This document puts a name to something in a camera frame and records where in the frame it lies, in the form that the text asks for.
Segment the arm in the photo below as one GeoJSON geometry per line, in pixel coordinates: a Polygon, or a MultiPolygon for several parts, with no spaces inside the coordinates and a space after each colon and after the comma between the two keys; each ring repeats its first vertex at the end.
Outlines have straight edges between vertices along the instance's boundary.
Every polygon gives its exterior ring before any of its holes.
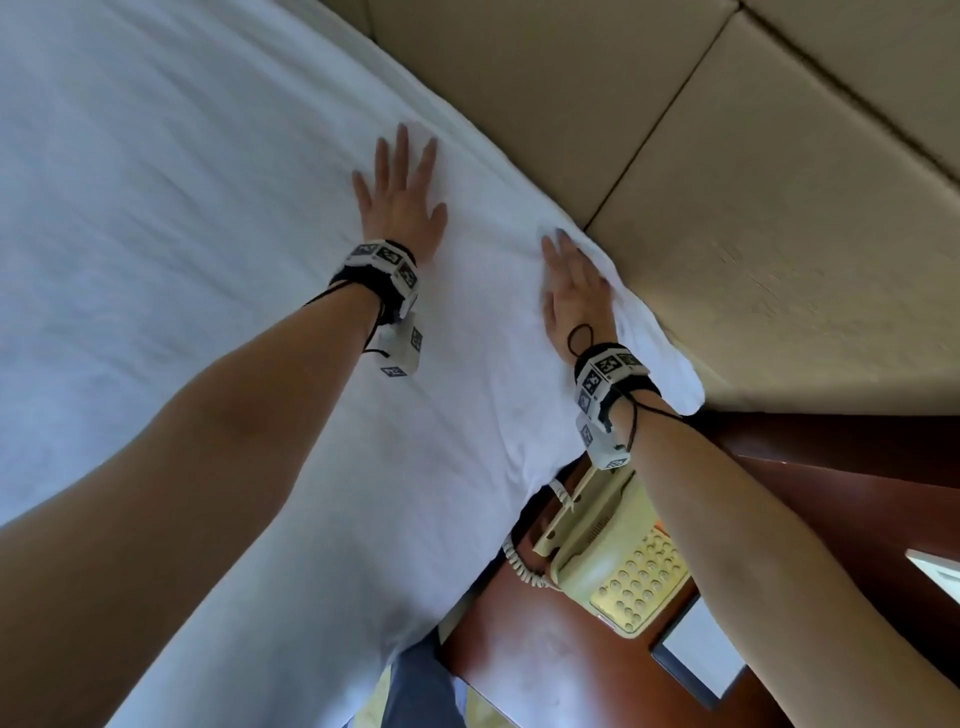
{"type": "MultiPolygon", "coordinates": [[[[428,261],[436,141],[407,188],[407,136],[377,143],[366,239],[428,261]]],[[[363,350],[379,299],[348,285],[214,362],[125,448],[0,529],[0,712],[11,726],[103,725],[274,518],[363,350]]]]}
{"type": "MultiPolygon", "coordinates": [[[[596,343],[615,341],[610,288],[565,235],[559,253],[545,240],[544,255],[547,332],[572,365],[566,336],[577,325],[590,324],[596,343]]],[[[675,414],[652,392],[635,397],[675,414]]],[[[624,441],[633,416],[626,400],[614,406],[624,441]]],[[[692,428],[645,410],[637,417],[637,474],[710,611],[796,725],[955,722],[960,692],[876,612],[800,518],[692,428]]]]}

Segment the hand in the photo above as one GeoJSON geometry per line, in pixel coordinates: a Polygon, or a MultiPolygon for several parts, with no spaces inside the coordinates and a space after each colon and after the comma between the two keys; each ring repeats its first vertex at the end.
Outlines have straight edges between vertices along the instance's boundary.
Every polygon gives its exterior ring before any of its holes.
{"type": "Polygon", "coordinates": [[[387,140],[376,140],[373,195],[363,175],[353,172],[353,191],[360,206],[365,240],[394,240],[405,246],[421,266],[433,259],[446,228],[446,205],[426,213],[426,191],[433,179],[437,161],[437,137],[423,149],[423,157],[414,176],[407,181],[410,141],[405,125],[396,128],[394,158],[389,159],[387,140]]]}
{"type": "Polygon", "coordinates": [[[547,267],[546,335],[560,358],[572,366],[591,344],[616,342],[610,284],[565,232],[560,231],[559,251],[549,237],[544,236],[540,244],[547,267]],[[580,328],[570,337],[581,324],[589,328],[580,328]]]}

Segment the beige telephone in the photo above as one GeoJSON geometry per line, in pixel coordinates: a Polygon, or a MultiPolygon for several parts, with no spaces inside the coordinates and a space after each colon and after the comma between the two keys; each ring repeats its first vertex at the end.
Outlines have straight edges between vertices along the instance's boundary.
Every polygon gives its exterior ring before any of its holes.
{"type": "Polygon", "coordinates": [[[630,466],[591,468],[534,546],[561,591],[621,637],[639,635],[689,578],[630,466]]]}

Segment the finger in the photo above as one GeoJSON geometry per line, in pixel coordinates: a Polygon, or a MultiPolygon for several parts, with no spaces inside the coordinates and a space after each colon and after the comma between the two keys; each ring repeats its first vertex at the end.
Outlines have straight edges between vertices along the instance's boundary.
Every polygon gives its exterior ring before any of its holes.
{"type": "Polygon", "coordinates": [[[580,251],[580,257],[583,259],[584,274],[587,277],[587,285],[590,288],[597,288],[600,285],[600,271],[593,265],[593,261],[587,257],[587,254],[580,251]]]}
{"type": "Polygon", "coordinates": [[[540,240],[540,248],[543,250],[543,261],[546,263],[547,287],[551,291],[562,290],[569,285],[570,278],[563,259],[553,247],[553,240],[548,235],[540,240]]]}
{"type": "Polygon", "coordinates": [[[357,205],[360,206],[361,217],[367,214],[367,211],[373,205],[373,199],[370,196],[370,189],[363,175],[359,172],[353,173],[353,194],[357,196],[357,205]]]}
{"type": "Polygon", "coordinates": [[[557,330],[557,313],[553,310],[553,294],[549,291],[543,296],[543,326],[546,335],[552,339],[553,332],[557,330]]]}
{"type": "Polygon", "coordinates": [[[407,133],[407,125],[400,124],[396,127],[396,145],[394,146],[394,163],[390,169],[391,192],[407,188],[407,172],[410,167],[410,135],[407,133]]]}
{"type": "Polygon", "coordinates": [[[375,188],[377,194],[387,191],[390,183],[390,148],[382,136],[376,140],[376,154],[373,157],[375,188]]]}
{"type": "Polygon", "coordinates": [[[433,232],[437,235],[438,240],[444,236],[444,231],[446,230],[446,203],[440,203],[433,208],[433,212],[430,215],[430,226],[433,228],[433,232]]]}
{"type": "Polygon", "coordinates": [[[564,259],[567,271],[570,274],[570,280],[577,288],[587,287],[587,271],[584,267],[584,256],[580,249],[573,244],[570,236],[564,231],[560,231],[560,255],[564,259]]]}
{"type": "Polygon", "coordinates": [[[437,137],[434,136],[423,148],[423,156],[420,158],[420,164],[417,165],[417,171],[414,172],[413,179],[410,180],[411,191],[426,195],[426,190],[433,180],[433,168],[436,163],[437,137]]]}

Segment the floor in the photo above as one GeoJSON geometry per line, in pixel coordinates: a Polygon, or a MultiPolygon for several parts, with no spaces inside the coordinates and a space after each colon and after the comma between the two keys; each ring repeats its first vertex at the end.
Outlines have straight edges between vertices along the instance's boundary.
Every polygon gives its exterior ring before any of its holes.
{"type": "MultiPolygon", "coordinates": [[[[367,705],[353,720],[354,728],[379,728],[383,718],[383,709],[387,704],[387,692],[390,688],[390,669],[383,673],[376,691],[367,701],[367,705]]],[[[513,723],[503,717],[496,709],[478,695],[469,690],[467,698],[468,728],[513,728],[513,723]]]]}

